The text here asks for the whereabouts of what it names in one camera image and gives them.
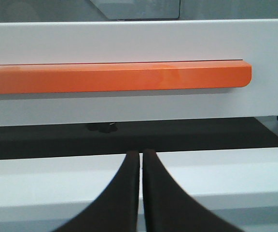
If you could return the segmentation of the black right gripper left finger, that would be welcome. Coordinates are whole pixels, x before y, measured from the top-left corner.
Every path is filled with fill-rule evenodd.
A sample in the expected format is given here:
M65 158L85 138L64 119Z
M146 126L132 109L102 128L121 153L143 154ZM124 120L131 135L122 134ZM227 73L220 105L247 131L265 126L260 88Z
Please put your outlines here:
M103 192L56 232L135 232L139 205L139 153L128 151Z

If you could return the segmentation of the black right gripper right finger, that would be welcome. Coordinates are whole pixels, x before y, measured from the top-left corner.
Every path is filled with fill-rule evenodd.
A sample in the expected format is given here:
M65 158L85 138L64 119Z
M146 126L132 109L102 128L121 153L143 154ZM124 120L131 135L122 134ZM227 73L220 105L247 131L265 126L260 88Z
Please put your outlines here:
M239 232L189 196L171 177L157 153L143 151L143 204L149 232Z

